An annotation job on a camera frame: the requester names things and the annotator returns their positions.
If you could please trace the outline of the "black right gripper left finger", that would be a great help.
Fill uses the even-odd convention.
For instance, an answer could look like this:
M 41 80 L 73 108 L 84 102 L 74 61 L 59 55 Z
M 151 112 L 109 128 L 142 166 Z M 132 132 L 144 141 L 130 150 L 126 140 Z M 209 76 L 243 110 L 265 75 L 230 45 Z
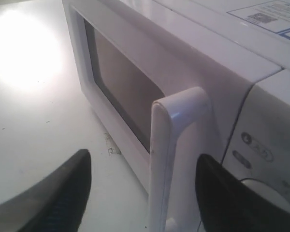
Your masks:
M 76 232 L 91 189 L 91 156 L 80 149 L 43 180 L 0 204 L 0 232 Z

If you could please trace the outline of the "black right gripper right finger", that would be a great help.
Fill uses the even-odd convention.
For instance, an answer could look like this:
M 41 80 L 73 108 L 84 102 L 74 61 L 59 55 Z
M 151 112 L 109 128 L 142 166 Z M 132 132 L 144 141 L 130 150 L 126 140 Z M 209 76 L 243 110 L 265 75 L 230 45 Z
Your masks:
M 290 213 L 250 190 L 208 154 L 197 160 L 195 191 L 207 232 L 290 232 Z

